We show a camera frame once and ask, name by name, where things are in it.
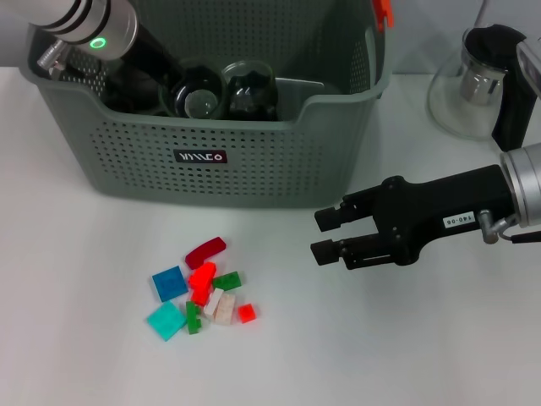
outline orange clip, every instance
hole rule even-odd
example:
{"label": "orange clip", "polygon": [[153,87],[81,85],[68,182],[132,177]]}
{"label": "orange clip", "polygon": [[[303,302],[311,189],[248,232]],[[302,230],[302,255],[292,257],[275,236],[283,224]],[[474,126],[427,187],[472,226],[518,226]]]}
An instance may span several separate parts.
{"label": "orange clip", "polygon": [[383,19],[387,18],[387,26],[392,28],[395,25],[395,19],[392,15],[391,0],[373,0],[375,17],[378,22],[378,31],[383,32]]}

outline white lego brick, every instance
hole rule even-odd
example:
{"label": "white lego brick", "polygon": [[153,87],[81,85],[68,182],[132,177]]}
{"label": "white lego brick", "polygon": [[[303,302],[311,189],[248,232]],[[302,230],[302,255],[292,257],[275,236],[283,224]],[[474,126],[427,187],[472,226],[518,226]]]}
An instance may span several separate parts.
{"label": "white lego brick", "polygon": [[216,317],[214,321],[218,324],[229,326],[233,318],[234,308],[235,308],[235,295],[222,294],[220,303],[218,303],[218,309],[216,310]]}
{"label": "white lego brick", "polygon": [[208,305],[203,309],[205,315],[211,320],[214,320],[214,316],[216,314],[216,310],[218,309],[218,305],[220,304],[222,295],[223,289],[214,289],[214,292],[212,292],[212,295],[210,296]]}

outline red lego brick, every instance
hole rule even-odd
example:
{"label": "red lego brick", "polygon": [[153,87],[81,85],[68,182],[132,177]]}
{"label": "red lego brick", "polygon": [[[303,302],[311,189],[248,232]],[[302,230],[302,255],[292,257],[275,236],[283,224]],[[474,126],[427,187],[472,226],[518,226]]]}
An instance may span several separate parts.
{"label": "red lego brick", "polygon": [[226,247],[226,243],[220,237],[207,241],[186,255],[186,265],[188,265],[191,270],[197,269],[202,266],[206,260],[221,253]]}
{"label": "red lego brick", "polygon": [[210,288],[203,288],[194,290],[192,293],[192,302],[200,307],[205,307],[206,303],[209,301]]}
{"label": "red lego brick", "polygon": [[238,318],[243,324],[257,319],[257,316],[255,315],[254,307],[251,304],[245,304],[244,306],[240,306],[237,311],[238,311]]}
{"label": "red lego brick", "polygon": [[395,19],[392,13],[391,0],[373,0],[375,18],[378,23],[378,31],[383,32],[384,19],[387,18],[387,26],[392,28],[395,25]]}
{"label": "red lego brick", "polygon": [[212,279],[216,274],[216,264],[214,262],[206,262],[195,270],[188,283],[193,290],[207,289],[212,283]]}

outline small red brick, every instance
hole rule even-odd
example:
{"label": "small red brick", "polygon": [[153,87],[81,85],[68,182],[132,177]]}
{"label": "small red brick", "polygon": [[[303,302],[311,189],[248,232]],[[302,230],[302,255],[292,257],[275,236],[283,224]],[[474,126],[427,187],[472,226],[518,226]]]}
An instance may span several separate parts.
{"label": "small red brick", "polygon": [[238,308],[238,318],[244,323],[257,319],[255,315],[254,307],[251,304],[245,304]]}

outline green indicator light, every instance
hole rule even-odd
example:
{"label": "green indicator light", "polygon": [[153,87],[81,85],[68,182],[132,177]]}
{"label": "green indicator light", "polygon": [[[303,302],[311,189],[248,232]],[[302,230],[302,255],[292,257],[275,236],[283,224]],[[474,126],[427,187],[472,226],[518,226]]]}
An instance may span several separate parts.
{"label": "green indicator light", "polygon": [[105,38],[96,38],[92,40],[90,43],[90,47],[94,49],[100,49],[103,48],[107,44],[107,40]]}

